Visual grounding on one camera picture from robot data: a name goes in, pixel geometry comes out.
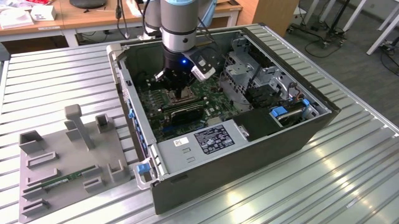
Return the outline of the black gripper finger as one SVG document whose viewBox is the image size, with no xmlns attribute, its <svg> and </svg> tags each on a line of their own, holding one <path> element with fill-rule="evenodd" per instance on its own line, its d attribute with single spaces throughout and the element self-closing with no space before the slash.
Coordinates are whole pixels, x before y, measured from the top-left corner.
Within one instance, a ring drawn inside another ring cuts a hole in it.
<svg viewBox="0 0 399 224">
<path fill-rule="evenodd" d="M 164 89 L 173 91 L 174 97 L 181 97 L 181 73 L 169 68 L 164 68 L 156 75 L 154 81 L 161 84 Z"/>
<path fill-rule="evenodd" d="M 192 82 L 193 82 L 193 75 L 192 75 L 192 73 L 182 73 L 181 77 L 180 77 L 180 81 L 178 81 L 178 84 L 180 84 L 180 87 L 178 87 L 178 98 L 181 98 L 181 96 L 182 96 L 182 89 L 186 86 L 190 86 Z"/>
</svg>

